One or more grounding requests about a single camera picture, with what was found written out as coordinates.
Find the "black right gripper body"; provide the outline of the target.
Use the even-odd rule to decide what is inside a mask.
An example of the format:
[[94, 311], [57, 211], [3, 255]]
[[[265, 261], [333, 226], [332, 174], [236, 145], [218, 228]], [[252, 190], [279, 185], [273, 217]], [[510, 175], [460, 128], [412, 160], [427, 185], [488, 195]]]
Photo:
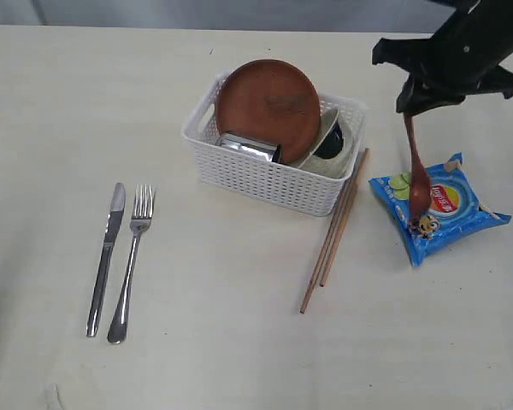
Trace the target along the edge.
[[431, 37], [429, 63], [404, 68], [410, 76], [399, 113], [421, 114], [462, 103], [464, 86], [481, 79], [513, 54], [513, 1], [444, 1], [454, 13]]

